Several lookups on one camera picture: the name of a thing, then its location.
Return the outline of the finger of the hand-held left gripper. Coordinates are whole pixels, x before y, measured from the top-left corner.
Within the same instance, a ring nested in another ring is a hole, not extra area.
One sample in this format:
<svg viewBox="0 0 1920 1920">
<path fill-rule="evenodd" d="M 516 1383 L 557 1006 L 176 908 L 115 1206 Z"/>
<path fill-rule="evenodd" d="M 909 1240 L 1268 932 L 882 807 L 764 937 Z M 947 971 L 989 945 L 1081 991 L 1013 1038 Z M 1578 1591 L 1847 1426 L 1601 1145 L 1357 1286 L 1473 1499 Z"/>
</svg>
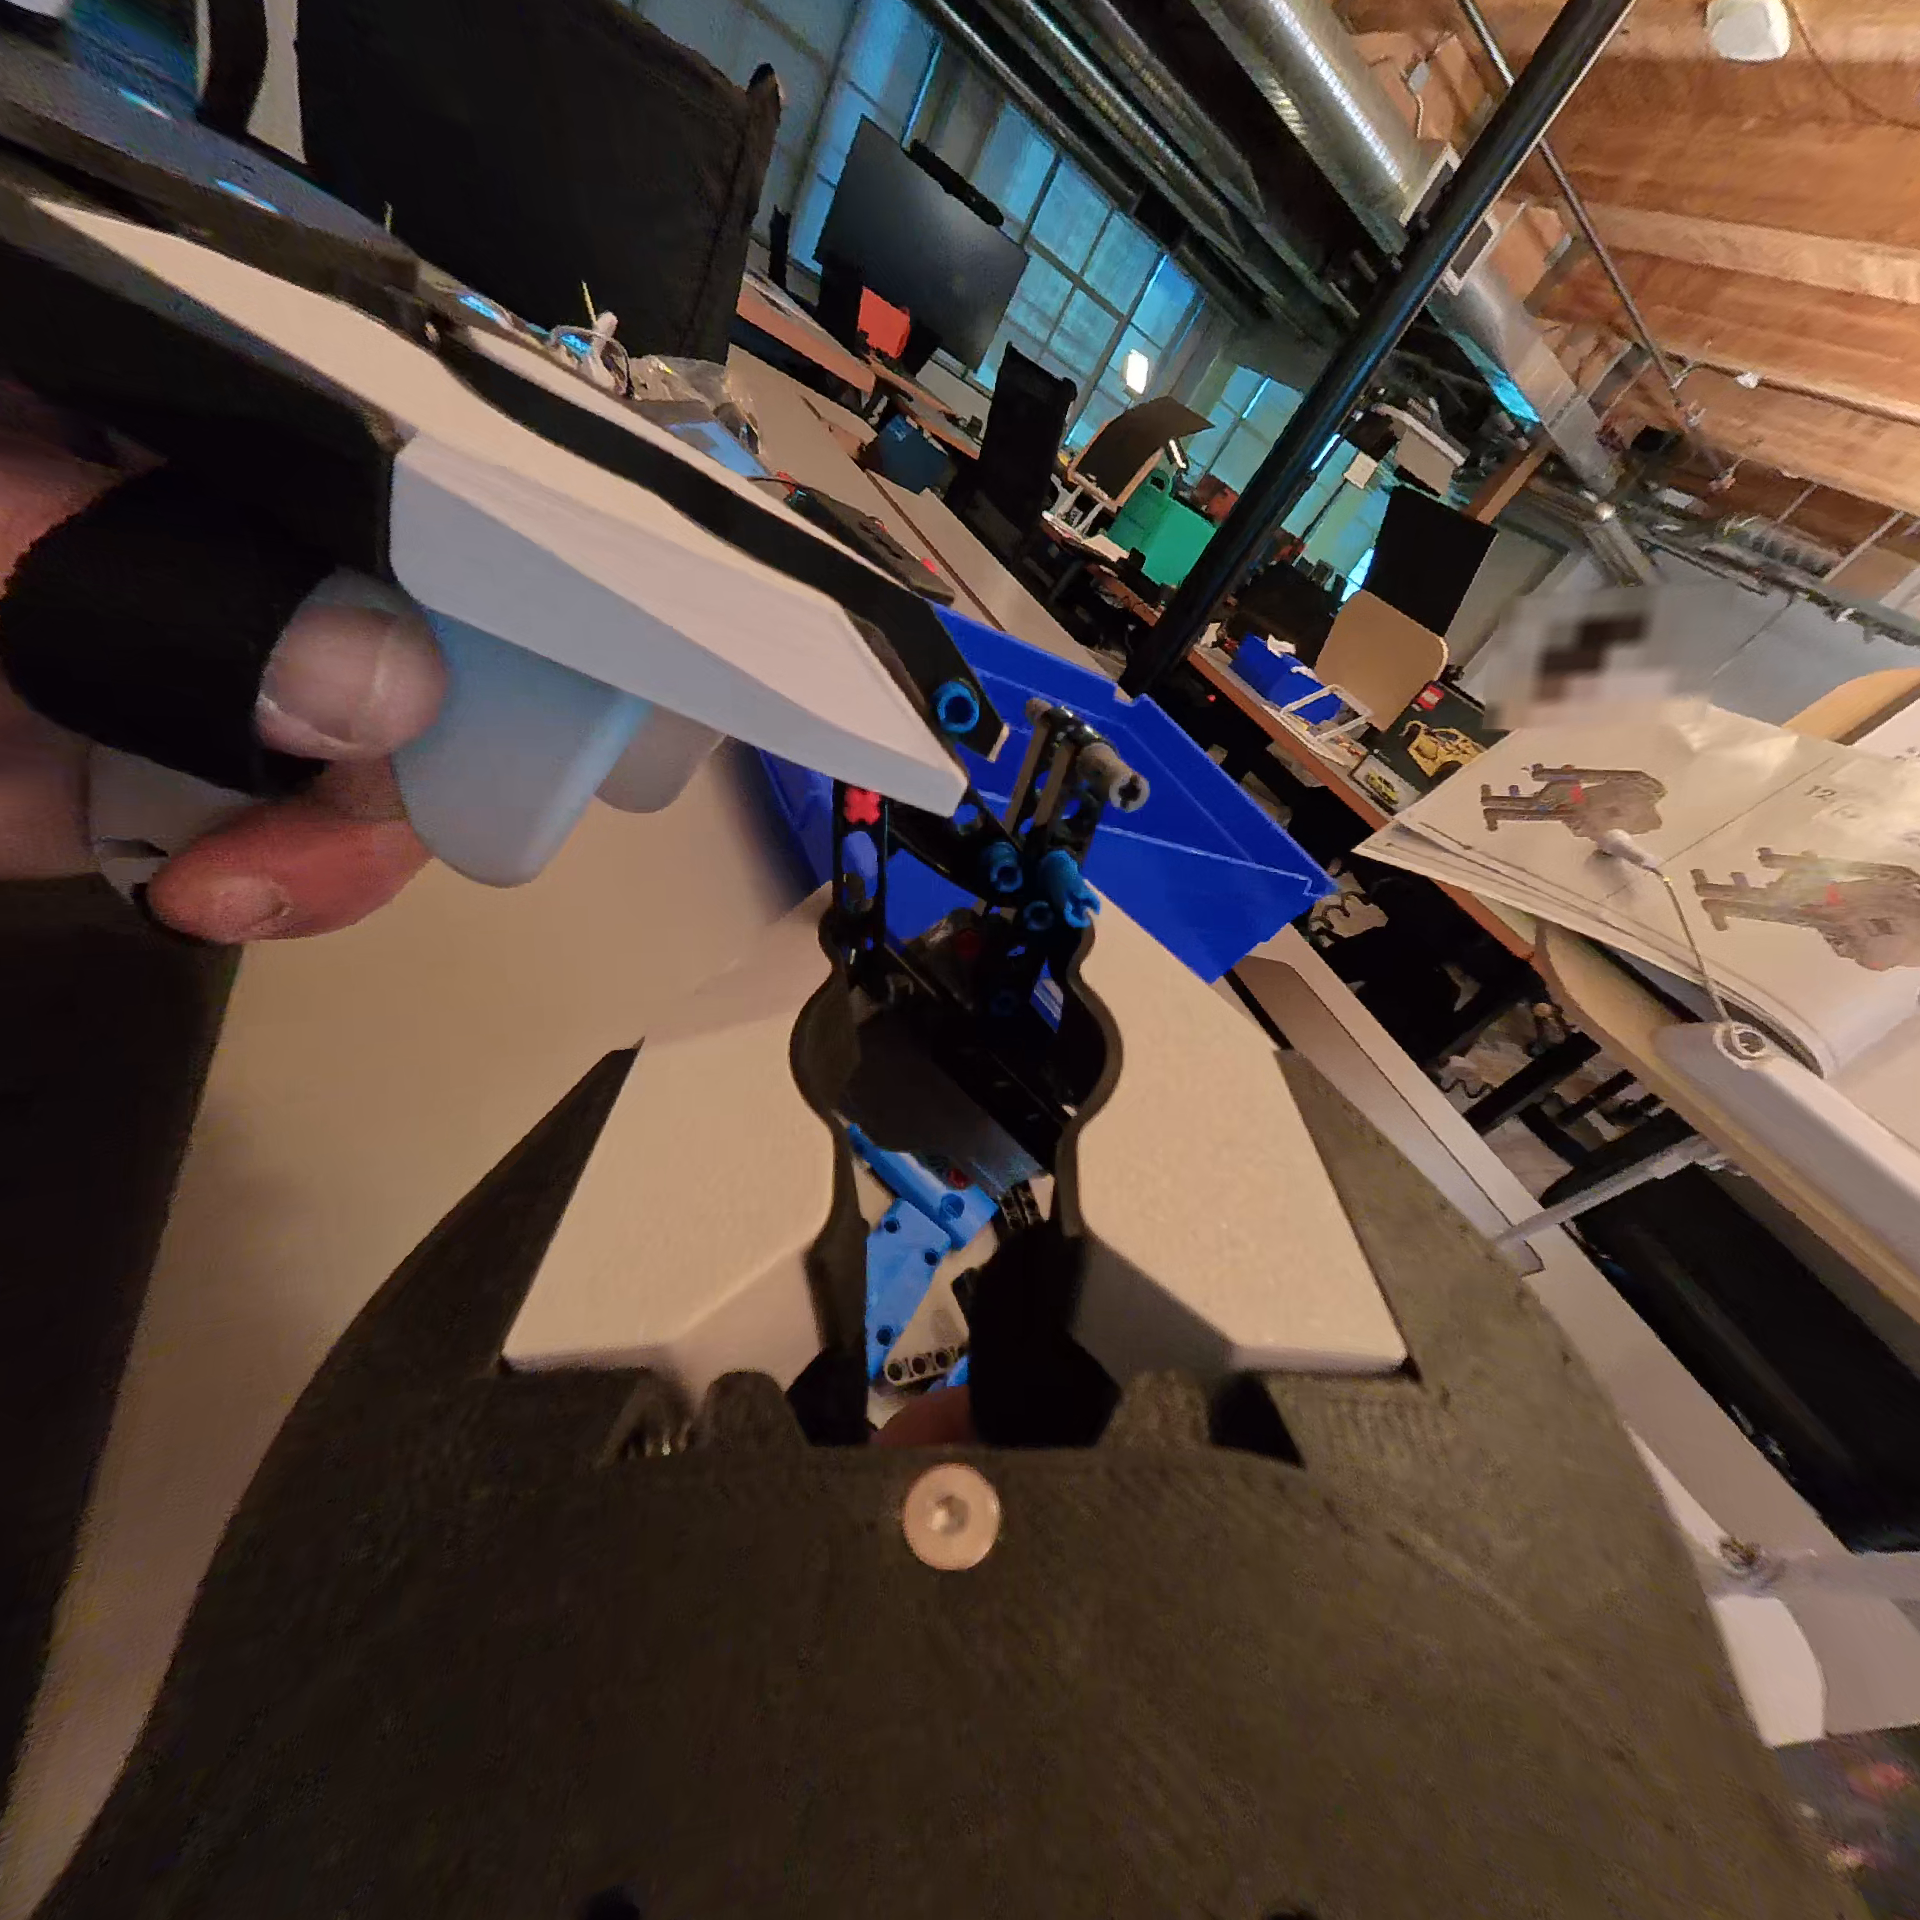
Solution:
<svg viewBox="0 0 1920 1920">
<path fill-rule="evenodd" d="M 172 300 L 232 352 L 299 369 L 391 418 L 405 443 L 466 465 L 557 477 L 557 461 L 618 477 L 688 477 L 696 461 L 760 477 L 724 388 L 636 395 L 604 330 L 538 330 L 411 251 L 305 228 L 262 207 L 216 235 L 184 235 L 76 196 L 28 196 L 38 251 L 146 308 Z"/>
<path fill-rule="evenodd" d="M 395 762 L 446 870 L 521 886 L 607 780 L 661 811 L 714 739 L 952 811 L 1006 723 L 924 594 L 528 350 L 444 361 L 388 569 L 446 669 Z"/>
</svg>

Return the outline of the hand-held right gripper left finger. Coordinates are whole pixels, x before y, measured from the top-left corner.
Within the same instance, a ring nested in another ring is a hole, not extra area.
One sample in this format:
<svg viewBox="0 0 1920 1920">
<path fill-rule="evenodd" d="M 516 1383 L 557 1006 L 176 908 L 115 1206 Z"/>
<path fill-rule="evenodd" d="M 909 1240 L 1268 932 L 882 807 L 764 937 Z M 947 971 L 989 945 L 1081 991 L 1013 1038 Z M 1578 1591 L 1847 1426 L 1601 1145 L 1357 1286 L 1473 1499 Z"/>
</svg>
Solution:
<svg viewBox="0 0 1920 1920">
<path fill-rule="evenodd" d="M 648 1371 L 688 1411 L 730 1371 L 797 1391 L 810 1436 L 872 1436 L 852 1155 L 792 1065 L 846 1001 L 812 889 L 641 1038 L 507 1334 L 502 1364 Z"/>
</svg>

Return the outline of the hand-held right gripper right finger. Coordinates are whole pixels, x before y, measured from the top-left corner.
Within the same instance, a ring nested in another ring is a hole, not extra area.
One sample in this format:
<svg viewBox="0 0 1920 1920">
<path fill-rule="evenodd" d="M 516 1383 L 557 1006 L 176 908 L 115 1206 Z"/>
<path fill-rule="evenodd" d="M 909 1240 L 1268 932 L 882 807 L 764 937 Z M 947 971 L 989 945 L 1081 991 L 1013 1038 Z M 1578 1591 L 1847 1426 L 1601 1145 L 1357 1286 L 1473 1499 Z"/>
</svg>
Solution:
<svg viewBox="0 0 1920 1920">
<path fill-rule="evenodd" d="M 1100 1041 L 1049 1216 L 972 1285 L 972 1436 L 1092 1448 L 1143 1378 L 1217 1448 L 1293 1448 L 1274 1376 L 1389 1378 L 1405 1335 L 1281 1047 L 1143 927 L 1100 927 L 1068 1011 Z"/>
</svg>

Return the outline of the grey pull-back motor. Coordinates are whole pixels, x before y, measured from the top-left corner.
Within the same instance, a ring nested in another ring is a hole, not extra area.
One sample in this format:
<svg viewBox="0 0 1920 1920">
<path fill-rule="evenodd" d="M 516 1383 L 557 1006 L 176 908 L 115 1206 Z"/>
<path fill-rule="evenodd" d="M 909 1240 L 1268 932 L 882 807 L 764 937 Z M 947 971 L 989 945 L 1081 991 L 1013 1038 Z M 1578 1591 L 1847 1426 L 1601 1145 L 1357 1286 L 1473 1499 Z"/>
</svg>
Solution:
<svg viewBox="0 0 1920 1920">
<path fill-rule="evenodd" d="M 1053 1183 L 1045 1162 L 914 1047 L 865 1053 L 846 1083 L 842 1115 L 878 1145 L 944 1162 L 993 1194 Z"/>
</svg>

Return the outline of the black angled beam assembly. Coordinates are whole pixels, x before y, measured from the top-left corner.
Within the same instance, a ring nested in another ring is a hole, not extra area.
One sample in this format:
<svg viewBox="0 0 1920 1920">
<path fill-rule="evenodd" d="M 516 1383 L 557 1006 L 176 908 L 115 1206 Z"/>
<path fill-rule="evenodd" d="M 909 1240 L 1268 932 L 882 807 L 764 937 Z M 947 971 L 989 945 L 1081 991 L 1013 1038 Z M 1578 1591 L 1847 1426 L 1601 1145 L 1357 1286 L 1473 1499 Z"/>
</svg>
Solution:
<svg viewBox="0 0 1920 1920">
<path fill-rule="evenodd" d="M 1045 927 L 1054 911 L 1081 920 L 1092 908 L 1100 916 L 1100 900 L 1083 897 L 1072 856 L 1092 849 L 1103 803 L 1131 814 L 1145 788 L 1068 710 L 1028 701 L 1025 718 L 1028 762 L 998 819 L 1006 840 L 995 854 L 1031 856 L 1025 878 L 1053 897 L 1028 897 L 1031 927 Z M 1041 955 L 1041 981 L 1025 985 L 1013 971 L 1009 919 L 963 906 L 895 951 L 882 891 L 887 842 L 840 835 L 837 863 L 824 937 L 849 985 L 901 1017 L 932 1060 L 1054 1171 L 1061 1145 L 1120 1067 L 1118 1029 L 1083 991 L 1096 927 L 1074 947 Z"/>
</svg>

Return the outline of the instruction booklet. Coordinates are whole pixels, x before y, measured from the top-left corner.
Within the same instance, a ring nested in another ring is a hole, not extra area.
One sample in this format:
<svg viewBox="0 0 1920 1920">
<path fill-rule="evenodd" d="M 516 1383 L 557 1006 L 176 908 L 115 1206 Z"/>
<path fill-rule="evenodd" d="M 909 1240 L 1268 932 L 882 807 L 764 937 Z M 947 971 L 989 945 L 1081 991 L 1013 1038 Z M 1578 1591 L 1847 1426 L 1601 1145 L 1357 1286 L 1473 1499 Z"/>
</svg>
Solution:
<svg viewBox="0 0 1920 1920">
<path fill-rule="evenodd" d="M 1826 1078 L 1918 1038 L 1918 759 L 1627 710 L 1504 734 L 1363 854 L 1708 985 Z"/>
</svg>

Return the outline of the grey desk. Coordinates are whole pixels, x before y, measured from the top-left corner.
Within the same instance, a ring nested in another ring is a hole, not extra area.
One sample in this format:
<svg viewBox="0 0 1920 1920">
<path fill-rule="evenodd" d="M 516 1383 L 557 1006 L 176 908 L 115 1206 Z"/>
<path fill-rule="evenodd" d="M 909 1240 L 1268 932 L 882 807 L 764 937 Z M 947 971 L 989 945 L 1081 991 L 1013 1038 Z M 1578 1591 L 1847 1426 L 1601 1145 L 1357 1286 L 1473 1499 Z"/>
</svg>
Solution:
<svg viewBox="0 0 1920 1920">
<path fill-rule="evenodd" d="M 1862 1917 L 1530 1285 L 1281 1056 L 1406 1359 L 972 1395 L 502 1364 L 651 1027 L 792 908 L 724 752 L 527 891 L 251 945 L 66 1582 L 4 1917 Z"/>
</svg>

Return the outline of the person's left hand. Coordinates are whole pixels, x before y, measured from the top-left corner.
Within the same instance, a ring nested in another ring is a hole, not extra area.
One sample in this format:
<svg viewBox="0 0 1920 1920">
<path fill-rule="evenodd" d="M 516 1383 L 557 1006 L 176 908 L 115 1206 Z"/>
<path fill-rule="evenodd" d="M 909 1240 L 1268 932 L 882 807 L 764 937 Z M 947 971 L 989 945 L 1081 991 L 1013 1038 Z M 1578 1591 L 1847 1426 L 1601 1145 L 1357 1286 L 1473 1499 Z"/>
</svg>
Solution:
<svg viewBox="0 0 1920 1920">
<path fill-rule="evenodd" d="M 202 945 L 342 932 L 428 867 L 391 754 L 444 700 L 415 611 L 337 589 L 268 597 L 268 527 L 143 448 L 4 382 L 4 882 L 94 878 L 99 723 L 155 718 L 169 666 L 225 662 L 251 700 L 216 740 L 235 770 L 308 768 L 299 789 L 198 834 L 146 882 L 146 916 Z"/>
</svg>

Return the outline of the blue holed panel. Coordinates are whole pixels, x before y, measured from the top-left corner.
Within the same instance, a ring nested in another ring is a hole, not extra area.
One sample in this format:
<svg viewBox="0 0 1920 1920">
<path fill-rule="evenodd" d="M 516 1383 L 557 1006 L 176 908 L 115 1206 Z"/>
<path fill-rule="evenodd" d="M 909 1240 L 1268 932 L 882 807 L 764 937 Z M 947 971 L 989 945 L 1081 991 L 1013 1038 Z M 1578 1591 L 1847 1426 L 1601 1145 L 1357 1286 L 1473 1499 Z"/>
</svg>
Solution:
<svg viewBox="0 0 1920 1920">
<path fill-rule="evenodd" d="M 849 1128 L 862 1168 L 890 1194 L 865 1239 L 865 1364 L 887 1391 L 965 1383 L 971 1322 L 957 1296 L 957 1259 L 995 1223 L 995 1199 L 961 1167 L 886 1151 Z"/>
</svg>

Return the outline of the blue labelled storage bin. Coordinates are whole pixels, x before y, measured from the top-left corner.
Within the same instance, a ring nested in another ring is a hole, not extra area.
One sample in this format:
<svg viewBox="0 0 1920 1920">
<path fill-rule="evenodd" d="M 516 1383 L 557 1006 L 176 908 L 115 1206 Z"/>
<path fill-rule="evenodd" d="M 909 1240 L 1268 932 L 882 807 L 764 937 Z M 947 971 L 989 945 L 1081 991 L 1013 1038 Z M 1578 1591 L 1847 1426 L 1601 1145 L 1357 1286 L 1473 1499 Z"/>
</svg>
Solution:
<svg viewBox="0 0 1920 1920">
<path fill-rule="evenodd" d="M 1041 882 L 1028 882 L 1031 856 L 1006 854 L 1001 814 L 1028 762 L 1028 701 L 1068 710 L 1123 768 L 1143 776 L 1145 797 L 1123 814 L 1100 807 L 1092 849 L 1074 854 L 1088 900 L 1118 900 L 1197 981 L 1216 984 L 1253 947 L 1293 923 L 1333 878 L 1281 831 L 1253 797 L 1153 701 L 1125 701 L 1103 672 L 1068 662 L 952 611 L 937 611 L 947 636 L 972 669 L 977 685 L 1009 724 L 1009 740 L 984 762 L 963 752 L 971 788 L 952 819 L 905 803 L 882 803 L 882 828 L 849 823 L 831 776 L 778 754 L 757 754 L 772 803 L 801 849 L 812 882 L 840 875 L 837 840 L 887 842 L 886 923 L 887 945 L 905 951 L 963 906 L 1009 919 L 1014 984 L 1041 981 L 1041 955 L 1096 923 L 1057 911 L 1045 927 L 1028 923 L 1028 897 L 1053 906 Z"/>
</svg>

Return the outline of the black monitor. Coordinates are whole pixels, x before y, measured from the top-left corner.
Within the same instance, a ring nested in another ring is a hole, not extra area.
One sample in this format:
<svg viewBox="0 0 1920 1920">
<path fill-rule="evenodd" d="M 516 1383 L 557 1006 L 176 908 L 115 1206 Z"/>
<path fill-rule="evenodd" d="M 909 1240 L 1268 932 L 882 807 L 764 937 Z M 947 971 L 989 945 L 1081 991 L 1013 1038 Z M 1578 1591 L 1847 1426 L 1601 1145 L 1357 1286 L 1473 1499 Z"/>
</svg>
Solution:
<svg viewBox="0 0 1920 1920">
<path fill-rule="evenodd" d="M 985 361 L 1028 257 L 950 183 L 952 174 L 928 169 L 872 119 L 859 121 L 812 249 L 815 321 L 849 350 L 859 300 L 872 295 L 909 315 L 912 371 L 937 350 L 963 369 Z"/>
<path fill-rule="evenodd" d="M 1385 494 L 1370 566 L 1357 589 L 1447 636 L 1494 539 L 1494 527 L 1417 484 L 1397 484 Z"/>
</svg>

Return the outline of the green crate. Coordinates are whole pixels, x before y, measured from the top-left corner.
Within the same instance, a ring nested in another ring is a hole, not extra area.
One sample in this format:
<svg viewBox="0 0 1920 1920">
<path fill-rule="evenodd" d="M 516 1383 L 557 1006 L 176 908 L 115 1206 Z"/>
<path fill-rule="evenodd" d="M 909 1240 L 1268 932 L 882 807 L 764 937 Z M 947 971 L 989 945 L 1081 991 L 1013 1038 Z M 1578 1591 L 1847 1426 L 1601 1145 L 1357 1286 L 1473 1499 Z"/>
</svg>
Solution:
<svg viewBox="0 0 1920 1920">
<path fill-rule="evenodd" d="M 1176 494 L 1166 467 L 1156 467 L 1108 527 L 1108 539 L 1120 553 L 1141 553 L 1143 573 L 1158 585 L 1186 582 L 1213 536 L 1216 523 Z"/>
</svg>

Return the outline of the dark yellow-truck toy box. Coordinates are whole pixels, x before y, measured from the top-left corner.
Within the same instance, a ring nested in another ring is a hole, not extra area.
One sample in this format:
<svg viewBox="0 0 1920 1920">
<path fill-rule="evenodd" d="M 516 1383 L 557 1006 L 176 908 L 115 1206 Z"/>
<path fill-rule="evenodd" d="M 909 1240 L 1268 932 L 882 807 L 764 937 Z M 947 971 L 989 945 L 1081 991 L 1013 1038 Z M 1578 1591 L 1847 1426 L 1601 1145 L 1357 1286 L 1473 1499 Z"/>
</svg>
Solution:
<svg viewBox="0 0 1920 1920">
<path fill-rule="evenodd" d="M 1503 739 L 1504 729 L 1489 718 L 1480 700 L 1440 680 L 1370 734 L 1353 776 L 1379 807 L 1397 814 Z"/>
</svg>

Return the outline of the black round-head pole lamp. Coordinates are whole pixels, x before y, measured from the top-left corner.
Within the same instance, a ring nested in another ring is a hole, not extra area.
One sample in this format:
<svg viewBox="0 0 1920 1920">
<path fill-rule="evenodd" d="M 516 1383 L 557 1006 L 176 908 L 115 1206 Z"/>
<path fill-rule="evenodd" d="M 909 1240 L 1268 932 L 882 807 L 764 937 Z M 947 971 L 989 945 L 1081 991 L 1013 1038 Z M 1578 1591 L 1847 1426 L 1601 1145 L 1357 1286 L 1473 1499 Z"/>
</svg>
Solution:
<svg viewBox="0 0 1920 1920">
<path fill-rule="evenodd" d="M 1325 371 L 1312 382 L 1270 459 L 1242 490 L 1226 527 L 1158 617 L 1151 643 L 1125 666 L 1120 680 L 1123 694 L 1156 694 L 1170 669 L 1193 652 L 1217 604 L 1242 585 L 1260 547 L 1281 531 L 1283 516 L 1307 494 L 1320 455 L 1350 425 L 1370 376 L 1430 305 L 1440 278 L 1471 243 L 1471 231 L 1539 152 L 1558 112 L 1619 32 L 1627 13 L 1631 4 L 1563 4 L 1558 10 L 1539 51 L 1509 85 L 1471 153 L 1454 169 L 1435 216 L 1417 225 L 1376 284 L 1356 326 L 1325 362 Z"/>
</svg>

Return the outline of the silver air duct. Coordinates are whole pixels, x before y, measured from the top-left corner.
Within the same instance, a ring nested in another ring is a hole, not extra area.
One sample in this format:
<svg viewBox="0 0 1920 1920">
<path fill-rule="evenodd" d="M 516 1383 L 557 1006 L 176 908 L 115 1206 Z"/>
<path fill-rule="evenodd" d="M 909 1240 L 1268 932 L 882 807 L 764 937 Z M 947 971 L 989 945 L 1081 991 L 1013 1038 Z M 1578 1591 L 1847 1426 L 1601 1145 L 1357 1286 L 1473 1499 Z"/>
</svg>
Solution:
<svg viewBox="0 0 1920 1920">
<path fill-rule="evenodd" d="M 1619 461 L 1601 441 L 1594 404 L 1494 269 L 1494 202 L 1543 148 L 1627 4 L 1572 4 L 1471 152 L 1410 131 L 1333 4 L 1203 4 L 1197 13 L 1370 238 L 1392 257 L 1435 257 L 1427 315 L 1477 362 L 1489 393 L 1605 501 L 1619 487 Z"/>
</svg>

